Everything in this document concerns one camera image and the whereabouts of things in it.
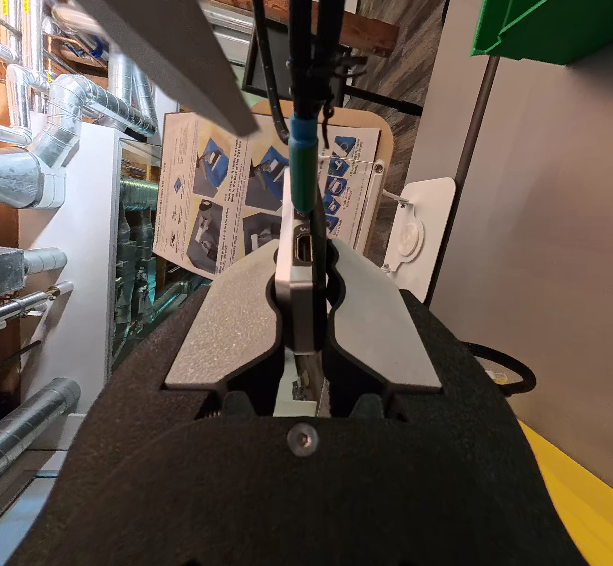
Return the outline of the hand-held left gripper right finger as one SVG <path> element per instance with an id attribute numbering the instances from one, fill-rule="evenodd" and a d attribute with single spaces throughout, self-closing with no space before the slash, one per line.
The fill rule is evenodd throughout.
<path id="1" fill-rule="evenodd" d="M 439 393 L 441 380 L 399 288 L 375 264 L 328 240 L 324 373 L 349 393 Z"/>

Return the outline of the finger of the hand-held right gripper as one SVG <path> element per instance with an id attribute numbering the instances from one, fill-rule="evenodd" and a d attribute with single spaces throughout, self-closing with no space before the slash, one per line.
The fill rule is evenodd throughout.
<path id="1" fill-rule="evenodd" d="M 198 0 L 76 0 L 166 95 L 226 131 L 259 126 Z"/>

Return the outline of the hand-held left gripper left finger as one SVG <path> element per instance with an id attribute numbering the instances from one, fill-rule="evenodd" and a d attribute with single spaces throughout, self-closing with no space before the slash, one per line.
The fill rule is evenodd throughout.
<path id="1" fill-rule="evenodd" d="M 232 379 L 280 346 L 273 300 L 277 248 L 260 248 L 211 284 L 165 378 L 170 390 L 226 391 Z"/>

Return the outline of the silver port hub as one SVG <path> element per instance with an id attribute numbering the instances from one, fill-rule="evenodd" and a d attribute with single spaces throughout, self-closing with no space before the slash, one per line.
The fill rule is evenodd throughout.
<path id="1" fill-rule="evenodd" d="M 297 212 L 287 167 L 281 208 L 275 300 L 281 313 L 283 338 L 294 354 L 313 355 L 323 349 L 327 332 L 327 236 L 321 196 L 308 215 Z"/>

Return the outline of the braided hdmi cable green plugs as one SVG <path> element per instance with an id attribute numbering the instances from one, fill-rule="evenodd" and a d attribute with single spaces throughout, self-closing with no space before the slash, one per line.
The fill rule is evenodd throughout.
<path id="1" fill-rule="evenodd" d="M 308 215 L 318 198 L 318 117 L 324 114 L 323 138 L 333 115 L 331 79 L 341 65 L 339 45 L 346 0 L 288 0 L 289 71 L 293 114 L 287 125 L 273 68 L 264 0 L 251 0 L 265 88 L 279 139 L 290 152 L 292 202 Z"/>

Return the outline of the yellow plastic bin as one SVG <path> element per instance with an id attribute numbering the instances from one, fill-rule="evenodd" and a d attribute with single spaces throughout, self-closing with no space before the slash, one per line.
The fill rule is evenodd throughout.
<path id="1" fill-rule="evenodd" d="M 552 502 L 590 565 L 612 565 L 612 488 L 519 422 Z"/>

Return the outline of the green plastic bin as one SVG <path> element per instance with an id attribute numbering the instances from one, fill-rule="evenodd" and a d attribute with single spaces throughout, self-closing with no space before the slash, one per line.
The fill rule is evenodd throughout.
<path id="1" fill-rule="evenodd" d="M 572 64 L 612 43 L 612 0 L 483 0 L 471 56 Z"/>

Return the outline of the white stand base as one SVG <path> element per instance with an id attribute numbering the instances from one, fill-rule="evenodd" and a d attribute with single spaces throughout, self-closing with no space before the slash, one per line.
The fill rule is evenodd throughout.
<path id="1" fill-rule="evenodd" d="M 418 301 L 427 298 L 437 257 L 454 197 L 452 178 L 414 181 L 399 195 L 384 191 L 393 199 L 396 212 L 382 265 L 383 272 L 399 289 Z"/>

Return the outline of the printed instruction sheet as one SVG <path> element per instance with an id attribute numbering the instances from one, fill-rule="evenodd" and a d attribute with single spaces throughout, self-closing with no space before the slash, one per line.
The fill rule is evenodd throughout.
<path id="1" fill-rule="evenodd" d="M 279 239 L 289 150 L 270 115 L 260 131 L 238 138 L 195 113 L 165 116 L 154 252 L 207 279 Z M 363 250 L 373 218 L 381 131 L 318 129 L 318 186 L 326 232 Z"/>

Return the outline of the instruction sheet on stand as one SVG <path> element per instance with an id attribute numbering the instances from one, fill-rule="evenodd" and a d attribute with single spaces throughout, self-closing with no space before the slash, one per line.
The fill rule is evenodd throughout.
<path id="1" fill-rule="evenodd" d="M 246 144 L 243 198 L 235 259 L 280 237 L 285 188 L 289 183 L 289 148 L 277 136 L 264 101 L 252 109 L 259 133 Z M 339 109 L 327 126 L 324 145 L 318 124 L 318 187 L 325 232 L 364 254 L 370 237 L 393 142 L 381 117 Z"/>

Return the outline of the silver ventilation duct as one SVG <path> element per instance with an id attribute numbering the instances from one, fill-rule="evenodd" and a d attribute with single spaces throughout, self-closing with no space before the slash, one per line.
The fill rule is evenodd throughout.
<path id="1" fill-rule="evenodd" d="M 55 378 L 1 420 L 1 474 L 80 399 L 81 388 L 71 379 Z"/>
<path id="2" fill-rule="evenodd" d="M 26 147 L 1 149 L 1 203 L 14 209 L 57 209 L 65 202 L 64 162 L 81 136 L 83 109 L 152 136 L 157 120 L 82 75 L 62 74 L 49 85 L 47 122 Z"/>

